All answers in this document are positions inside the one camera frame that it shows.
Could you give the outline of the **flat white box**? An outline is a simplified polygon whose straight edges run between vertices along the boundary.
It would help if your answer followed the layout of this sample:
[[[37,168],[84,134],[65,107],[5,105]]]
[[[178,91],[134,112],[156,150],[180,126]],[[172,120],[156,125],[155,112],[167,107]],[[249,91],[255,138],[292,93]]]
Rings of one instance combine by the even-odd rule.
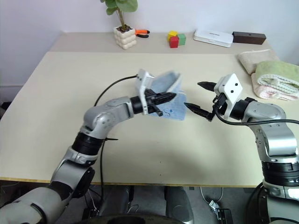
[[[220,31],[197,29],[194,32],[193,39],[195,41],[229,48],[233,43],[234,37],[232,34]]]

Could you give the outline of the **orange-handled pliers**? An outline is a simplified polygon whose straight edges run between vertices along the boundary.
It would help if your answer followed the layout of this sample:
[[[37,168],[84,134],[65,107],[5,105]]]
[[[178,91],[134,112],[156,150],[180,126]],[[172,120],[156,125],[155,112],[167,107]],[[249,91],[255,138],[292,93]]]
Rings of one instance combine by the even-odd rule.
[[[140,29],[135,31],[135,35],[140,38],[148,38],[150,34],[149,30]]]

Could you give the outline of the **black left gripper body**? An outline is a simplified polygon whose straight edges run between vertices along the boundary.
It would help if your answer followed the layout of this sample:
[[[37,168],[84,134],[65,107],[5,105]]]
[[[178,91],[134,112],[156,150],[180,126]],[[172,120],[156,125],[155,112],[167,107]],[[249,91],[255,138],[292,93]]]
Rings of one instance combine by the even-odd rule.
[[[158,116],[162,116],[163,112],[157,107],[157,105],[162,104],[160,95],[155,93],[152,89],[146,89],[144,94],[145,94],[148,114],[156,113]]]

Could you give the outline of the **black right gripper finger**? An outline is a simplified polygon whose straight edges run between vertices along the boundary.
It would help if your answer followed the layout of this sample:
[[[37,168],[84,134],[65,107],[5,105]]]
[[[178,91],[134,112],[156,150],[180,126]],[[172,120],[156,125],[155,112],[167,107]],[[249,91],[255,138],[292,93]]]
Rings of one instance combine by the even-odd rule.
[[[202,87],[208,91],[214,91],[216,83],[204,81],[204,82],[198,82],[197,85],[199,85],[200,87]]]
[[[195,113],[195,114],[197,114],[197,115],[199,115],[201,117],[204,117],[208,121],[212,121],[213,118],[214,118],[214,114],[212,112],[209,112],[209,111],[201,109],[201,107],[199,105],[195,105],[195,104],[187,103],[187,102],[184,102],[184,105],[190,111],[192,111],[193,113]]]

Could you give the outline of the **dark rounded shape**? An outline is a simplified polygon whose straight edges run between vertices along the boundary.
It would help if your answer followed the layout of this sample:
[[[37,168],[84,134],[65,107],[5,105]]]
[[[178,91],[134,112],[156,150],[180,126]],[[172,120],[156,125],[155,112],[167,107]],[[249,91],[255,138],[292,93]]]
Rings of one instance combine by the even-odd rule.
[[[183,187],[166,186],[164,188],[166,201],[165,215],[184,224],[194,224],[194,214],[187,193]]]

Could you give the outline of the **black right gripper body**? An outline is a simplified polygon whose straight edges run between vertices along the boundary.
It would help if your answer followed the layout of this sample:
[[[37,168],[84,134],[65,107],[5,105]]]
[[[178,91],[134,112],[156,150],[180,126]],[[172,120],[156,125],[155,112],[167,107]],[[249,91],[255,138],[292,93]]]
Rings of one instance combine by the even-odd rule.
[[[215,115],[218,112],[220,115],[224,115],[227,110],[227,97],[224,93],[221,93],[219,96],[216,96],[213,99],[213,110],[212,114]]]

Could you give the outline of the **white bubbly plant pot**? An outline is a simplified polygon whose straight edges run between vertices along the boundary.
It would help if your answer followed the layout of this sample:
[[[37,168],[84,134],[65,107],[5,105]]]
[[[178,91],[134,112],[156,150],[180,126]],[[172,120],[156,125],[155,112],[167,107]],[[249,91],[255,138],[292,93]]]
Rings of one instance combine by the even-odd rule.
[[[114,27],[113,32],[116,44],[122,49],[127,50],[137,44],[134,28],[122,33],[119,28]]]

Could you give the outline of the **silver metal bracket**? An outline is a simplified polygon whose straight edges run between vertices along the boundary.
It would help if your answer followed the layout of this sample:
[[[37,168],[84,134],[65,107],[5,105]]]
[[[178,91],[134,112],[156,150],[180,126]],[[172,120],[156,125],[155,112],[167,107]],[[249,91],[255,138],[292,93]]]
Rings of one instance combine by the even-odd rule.
[[[217,216],[217,219],[221,220],[222,215],[221,208],[219,207],[219,205],[214,200],[211,200],[211,202],[209,203],[209,207],[212,210],[212,212]]]

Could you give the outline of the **green leafy plant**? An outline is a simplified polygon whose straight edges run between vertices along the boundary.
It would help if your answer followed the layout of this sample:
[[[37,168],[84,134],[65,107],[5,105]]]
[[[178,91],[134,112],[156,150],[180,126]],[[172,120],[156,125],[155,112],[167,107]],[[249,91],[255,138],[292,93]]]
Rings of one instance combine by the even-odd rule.
[[[128,32],[132,28],[125,23],[124,13],[133,13],[138,8],[137,0],[100,0],[101,3],[106,5],[106,14],[117,14],[121,25],[117,28],[121,33]]]

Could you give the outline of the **folded pink towel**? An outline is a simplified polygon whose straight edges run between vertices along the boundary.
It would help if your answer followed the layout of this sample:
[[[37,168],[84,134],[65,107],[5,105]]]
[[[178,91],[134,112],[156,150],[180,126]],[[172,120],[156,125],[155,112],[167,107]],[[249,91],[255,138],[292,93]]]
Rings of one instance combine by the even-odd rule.
[[[260,85],[252,79],[253,92],[262,99],[299,100],[299,93],[286,93],[270,86]]]

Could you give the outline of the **folded beige towel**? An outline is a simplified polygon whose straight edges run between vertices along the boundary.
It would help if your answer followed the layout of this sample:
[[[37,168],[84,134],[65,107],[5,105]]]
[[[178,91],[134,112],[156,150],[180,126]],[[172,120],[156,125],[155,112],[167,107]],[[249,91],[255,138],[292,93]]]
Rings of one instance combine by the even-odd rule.
[[[256,66],[260,62],[280,60],[276,53],[271,49],[245,51],[239,53],[236,57],[249,75],[255,73]]]

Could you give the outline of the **light blue fluffy towel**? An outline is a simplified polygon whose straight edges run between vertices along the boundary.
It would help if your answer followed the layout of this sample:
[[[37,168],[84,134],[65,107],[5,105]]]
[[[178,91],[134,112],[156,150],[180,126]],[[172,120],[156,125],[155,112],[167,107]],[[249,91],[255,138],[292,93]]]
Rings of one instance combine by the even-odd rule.
[[[150,89],[152,89],[155,93],[176,93],[175,98],[170,102],[157,105],[158,109],[163,112],[161,118],[175,120],[185,119],[186,106],[184,105],[184,102],[186,101],[186,94],[181,89],[181,85],[182,76],[180,73],[175,71],[167,71],[153,80]]]

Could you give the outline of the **dark brown box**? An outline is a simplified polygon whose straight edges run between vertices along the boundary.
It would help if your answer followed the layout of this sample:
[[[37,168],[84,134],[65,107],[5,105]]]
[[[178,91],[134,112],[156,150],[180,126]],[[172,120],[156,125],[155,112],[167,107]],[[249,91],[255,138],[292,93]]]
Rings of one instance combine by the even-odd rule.
[[[266,40],[265,34],[260,33],[248,33],[248,32],[237,32],[234,31],[233,42],[234,43],[245,43],[245,44],[255,44],[262,45]]]

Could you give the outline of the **folded green towel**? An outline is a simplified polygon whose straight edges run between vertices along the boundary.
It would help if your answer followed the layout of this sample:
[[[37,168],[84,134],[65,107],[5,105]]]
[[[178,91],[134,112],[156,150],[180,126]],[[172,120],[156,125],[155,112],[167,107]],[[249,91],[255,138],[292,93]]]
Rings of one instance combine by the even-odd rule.
[[[262,61],[256,65],[253,80],[290,95],[299,95],[299,65],[284,61]]]

